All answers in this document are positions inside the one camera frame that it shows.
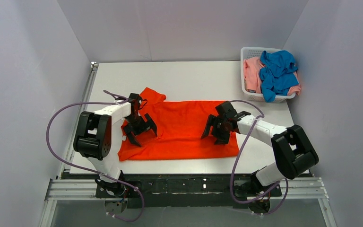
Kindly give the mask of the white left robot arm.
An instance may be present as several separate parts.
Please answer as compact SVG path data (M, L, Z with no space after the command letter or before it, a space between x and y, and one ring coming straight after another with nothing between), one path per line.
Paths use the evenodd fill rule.
M122 171L115 156L121 144L128 141L140 148L137 137L149 131L156 137L157 125L148 113L139 114L139 103L112 104L80 114L73 148L93 164L101 181L118 183Z

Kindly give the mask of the orange t shirt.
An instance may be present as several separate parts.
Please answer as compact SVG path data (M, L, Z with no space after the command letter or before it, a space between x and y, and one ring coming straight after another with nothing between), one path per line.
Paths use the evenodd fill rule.
M239 153L236 134L228 144L217 145L215 138L201 138L209 115L216 115L221 101L170 102L166 95L145 88L140 96L147 104L141 115L149 114L157 125L157 133L144 132L136 138L141 147L125 140L118 151L120 161L173 160L234 157Z

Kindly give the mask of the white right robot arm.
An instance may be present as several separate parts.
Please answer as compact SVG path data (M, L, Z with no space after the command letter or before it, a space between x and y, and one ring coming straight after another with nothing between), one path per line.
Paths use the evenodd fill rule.
M275 162L251 175L251 187L258 191L284 178L293 180L319 162L301 126L275 125L246 111L217 116L211 114L201 137L212 135L216 144L228 144L233 132L260 140L273 150Z

